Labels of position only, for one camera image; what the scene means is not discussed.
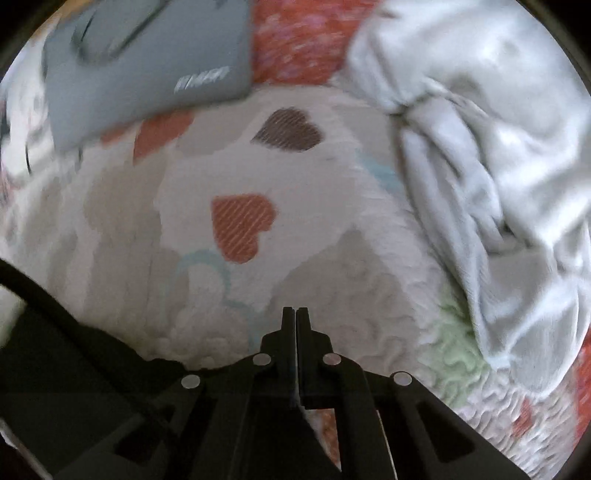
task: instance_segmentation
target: red patterned pillow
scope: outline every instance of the red patterned pillow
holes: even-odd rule
[[[255,82],[318,85],[345,58],[349,41],[379,0],[258,0]]]

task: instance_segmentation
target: heart pattern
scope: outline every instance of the heart pattern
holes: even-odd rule
[[[113,130],[109,130],[108,132],[105,132],[101,135],[100,142],[104,147],[116,143],[128,132],[129,128],[129,125],[124,125],[122,127],[116,127]]]
[[[579,416],[576,433],[578,442],[591,421],[591,395],[589,395],[589,391],[591,391],[591,331],[587,333],[574,365],[576,367],[577,414]]]
[[[533,413],[531,411],[531,403],[525,398],[521,404],[521,411],[519,417],[513,422],[512,425],[512,436],[513,438],[520,439],[534,426]]]
[[[320,129],[297,108],[281,108],[267,119],[252,142],[287,151],[303,152],[323,140]]]
[[[336,428],[335,410],[320,410],[322,418],[322,438],[326,442],[327,453],[335,465],[340,465],[339,437]]]
[[[258,234],[271,229],[277,213],[259,193],[215,197],[213,236],[225,260],[244,264],[258,253]]]
[[[142,123],[134,144],[134,165],[168,142],[183,135],[193,123],[195,113],[178,111],[156,115]]]

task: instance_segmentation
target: brown heart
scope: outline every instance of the brown heart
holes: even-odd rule
[[[258,234],[271,229],[275,207],[259,193],[215,197],[212,200],[213,237],[223,257],[246,263],[258,253]]]
[[[296,152],[309,150],[322,140],[322,132],[308,121],[307,114],[293,107],[273,112],[252,139],[269,147]]]

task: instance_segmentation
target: laptop logo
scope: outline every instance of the laptop logo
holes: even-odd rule
[[[174,93],[189,88],[197,88],[208,83],[218,82],[223,80],[226,75],[230,73],[230,67],[220,67],[218,69],[205,70],[201,73],[194,73],[192,75],[185,75],[178,79],[177,86],[174,88]]]

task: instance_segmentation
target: black mount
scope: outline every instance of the black mount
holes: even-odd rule
[[[255,479],[258,418],[300,407],[335,410],[345,480],[528,479],[416,379],[336,355],[292,308],[260,353],[179,379],[151,405],[156,425],[137,415],[54,478]]]

